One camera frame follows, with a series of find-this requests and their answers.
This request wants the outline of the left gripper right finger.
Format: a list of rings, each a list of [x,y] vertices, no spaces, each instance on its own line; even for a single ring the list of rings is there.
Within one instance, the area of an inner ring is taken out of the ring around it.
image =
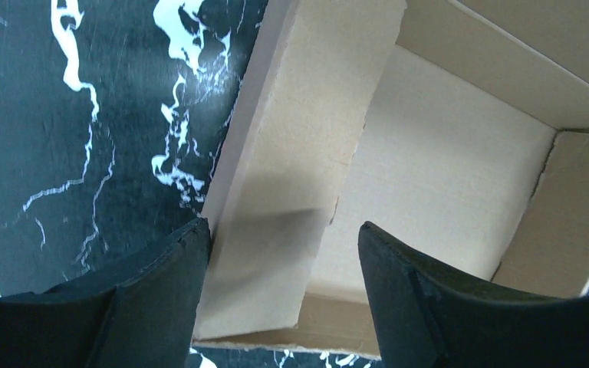
[[[372,222],[357,247],[386,367],[589,367],[589,295],[494,284],[417,251]]]

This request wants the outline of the brown cardboard box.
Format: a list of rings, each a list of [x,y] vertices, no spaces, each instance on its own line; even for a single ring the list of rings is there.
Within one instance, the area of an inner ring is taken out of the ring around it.
[[[589,299],[589,1],[271,1],[202,215],[195,343],[379,353],[372,222]]]

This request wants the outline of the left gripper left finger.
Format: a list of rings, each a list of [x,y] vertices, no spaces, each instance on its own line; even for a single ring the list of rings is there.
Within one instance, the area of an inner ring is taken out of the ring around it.
[[[196,218],[40,294],[0,298],[0,367],[183,367],[211,255]]]

